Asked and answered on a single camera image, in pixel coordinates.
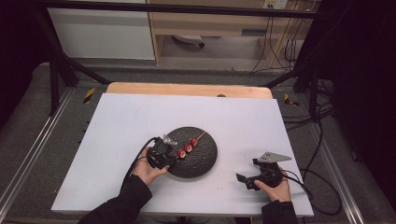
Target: black jacket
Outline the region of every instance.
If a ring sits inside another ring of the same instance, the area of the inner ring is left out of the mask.
[[[151,191],[136,175],[131,175],[120,195],[87,214],[78,224],[134,223],[140,209],[151,199]],[[292,203],[275,201],[262,208],[265,224],[298,223]]]

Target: white panel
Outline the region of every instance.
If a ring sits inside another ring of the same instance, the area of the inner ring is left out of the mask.
[[[258,175],[252,159],[265,151],[292,157],[279,164],[301,179],[276,100],[104,94],[51,209],[91,211],[117,196],[146,141],[184,126],[206,130],[215,139],[216,164],[194,179],[161,176],[150,186],[153,198],[142,213],[259,216],[268,196],[247,190],[235,174]],[[301,187],[290,181],[290,191],[296,214],[313,216]]]
[[[70,57],[154,60],[147,12],[49,8],[49,14]]]

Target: person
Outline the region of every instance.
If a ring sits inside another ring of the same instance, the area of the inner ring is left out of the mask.
[[[152,168],[146,159],[148,150],[148,147],[143,150],[119,196],[93,209],[78,224],[129,224],[136,221],[140,209],[152,198],[149,185],[160,175],[166,174],[169,168],[169,166],[165,166],[161,170]],[[276,188],[270,188],[259,180],[254,183],[265,191],[272,201],[262,208],[263,223],[298,223],[290,198],[287,178],[282,179]]]

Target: floor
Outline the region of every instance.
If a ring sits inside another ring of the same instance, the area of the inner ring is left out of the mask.
[[[180,43],[171,36],[165,38],[162,63],[141,63],[131,61],[93,61],[82,60],[99,75],[117,81],[136,82],[170,82],[191,84],[222,84],[257,86],[284,74],[287,69],[261,70],[251,73],[256,66],[267,69],[265,60],[260,60],[261,51],[257,39],[254,38],[224,38],[205,37],[205,47]],[[280,58],[283,66],[289,65]],[[50,211],[51,204],[56,197],[56,189],[62,185],[65,174],[70,166],[78,142],[83,138],[84,130],[92,117],[94,109],[106,86],[92,82],[90,78],[78,74],[81,82],[70,92],[70,98],[64,108],[62,116],[57,120],[50,136],[41,146],[39,154],[27,171],[29,175],[22,179],[22,184],[15,191],[18,195],[10,198],[9,207],[1,208],[3,223],[76,223],[80,216],[65,216]],[[41,129],[49,119],[50,88],[48,84],[49,71],[46,65],[35,70],[34,81],[26,92],[13,116],[0,131],[0,192],[9,191],[9,183],[18,172],[26,155],[40,135]],[[304,101],[307,94],[294,94],[292,84],[294,78],[273,88],[274,97],[278,100],[279,108],[285,120],[306,115]],[[85,94],[92,86],[96,91],[88,105],[82,103]],[[285,93],[294,103],[285,104]],[[325,97],[319,97],[324,104]],[[299,167],[304,168],[312,157],[318,144],[316,138],[318,125],[305,125],[288,131],[290,143]],[[359,208],[363,222],[353,222],[348,218],[348,211],[342,211],[336,216],[323,215],[315,210],[314,217],[305,219],[306,223],[396,223],[394,210],[381,190],[378,188],[369,171],[363,163],[352,160],[351,151],[347,144],[336,117],[329,116],[322,121],[323,139],[322,150],[315,158],[312,170],[320,173],[326,180],[332,180],[329,167],[326,166],[326,153],[323,148],[329,148],[331,154],[341,170],[354,203]],[[337,198],[332,189],[323,181],[308,175],[305,184],[316,195],[312,202],[325,211],[337,209]]]

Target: round black plate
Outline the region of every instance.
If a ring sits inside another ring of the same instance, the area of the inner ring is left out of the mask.
[[[176,156],[179,149],[190,142],[193,137],[199,137],[204,130],[194,127],[183,127],[173,130],[168,136],[178,143],[170,155]],[[206,174],[215,164],[218,148],[209,133],[205,133],[197,146],[184,159],[178,159],[168,172],[181,178],[195,178]]]

